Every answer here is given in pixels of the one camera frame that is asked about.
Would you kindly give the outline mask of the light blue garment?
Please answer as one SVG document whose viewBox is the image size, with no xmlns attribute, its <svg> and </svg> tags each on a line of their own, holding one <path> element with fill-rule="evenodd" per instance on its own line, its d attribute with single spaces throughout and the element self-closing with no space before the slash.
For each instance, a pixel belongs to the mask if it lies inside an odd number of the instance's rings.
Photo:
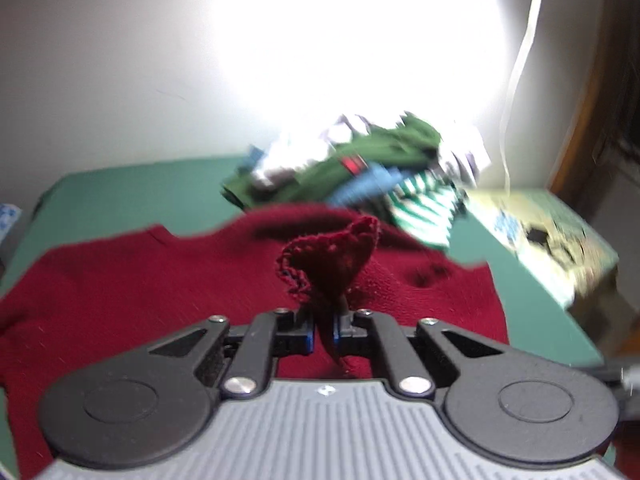
<svg viewBox="0 0 640 480">
<path fill-rule="evenodd" d="M 339 186 L 324 202 L 330 207 L 350 207 L 389 193 L 411 176 L 409 170 L 371 162 L 366 170 Z"/>
</svg>

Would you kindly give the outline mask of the blue white checkered towel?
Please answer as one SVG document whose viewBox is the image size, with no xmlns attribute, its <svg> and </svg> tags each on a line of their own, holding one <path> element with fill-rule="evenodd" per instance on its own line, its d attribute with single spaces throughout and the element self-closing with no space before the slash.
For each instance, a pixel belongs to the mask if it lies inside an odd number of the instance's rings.
<svg viewBox="0 0 640 480">
<path fill-rule="evenodd" d="M 11 232 L 14 224 L 20 220 L 21 215 L 22 210 L 20 207 L 5 203 L 0 205 L 0 243 Z"/>
</svg>

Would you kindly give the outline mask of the dark red knit sweater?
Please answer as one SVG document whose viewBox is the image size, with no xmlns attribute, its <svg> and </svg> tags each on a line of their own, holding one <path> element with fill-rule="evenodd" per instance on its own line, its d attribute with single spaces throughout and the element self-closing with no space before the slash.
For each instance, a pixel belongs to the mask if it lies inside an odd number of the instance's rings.
<svg viewBox="0 0 640 480">
<path fill-rule="evenodd" d="M 49 250 L 1 301 L 1 385 L 20 475 L 51 463 L 37 408 L 56 378 L 213 314 L 243 325 L 278 307 L 323 313 L 335 300 L 405 326 L 438 318 L 508 339 L 488 266 L 459 266 L 347 209 L 271 207 L 198 236 L 152 226 Z"/>
</svg>

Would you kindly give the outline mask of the pale patterned bed sheet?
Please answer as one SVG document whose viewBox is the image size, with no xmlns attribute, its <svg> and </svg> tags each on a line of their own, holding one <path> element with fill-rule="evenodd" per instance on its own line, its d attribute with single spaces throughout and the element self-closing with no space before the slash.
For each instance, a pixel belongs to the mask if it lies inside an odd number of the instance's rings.
<svg viewBox="0 0 640 480">
<path fill-rule="evenodd" d="M 616 274 L 617 252 L 543 188 L 473 190 L 466 206 L 563 309 Z"/>
</svg>

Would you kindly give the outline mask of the green bed sheet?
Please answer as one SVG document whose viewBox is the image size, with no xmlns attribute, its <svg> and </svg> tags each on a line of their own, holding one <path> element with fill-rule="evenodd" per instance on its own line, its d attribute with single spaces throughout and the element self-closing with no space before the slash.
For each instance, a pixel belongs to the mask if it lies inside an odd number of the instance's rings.
<svg viewBox="0 0 640 480">
<path fill-rule="evenodd" d="M 159 162 L 71 174 L 40 198 L 27 233 L 6 270 L 4 295 L 46 252 L 162 226 L 180 237 L 220 230 L 242 217 L 220 194 L 233 160 Z M 566 364 L 600 356 L 576 322 L 474 219 L 454 225 L 446 258 L 488 266 L 515 347 Z"/>
</svg>

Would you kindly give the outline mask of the green white striped garment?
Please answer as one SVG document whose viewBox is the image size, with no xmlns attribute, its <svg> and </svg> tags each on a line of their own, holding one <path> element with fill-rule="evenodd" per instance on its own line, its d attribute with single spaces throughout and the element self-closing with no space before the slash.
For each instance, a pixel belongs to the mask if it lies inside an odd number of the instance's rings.
<svg viewBox="0 0 640 480">
<path fill-rule="evenodd" d="M 466 211 L 465 190 L 433 171 L 405 178 L 385 201 L 398 229 L 437 250 L 448 249 L 454 220 Z"/>
</svg>

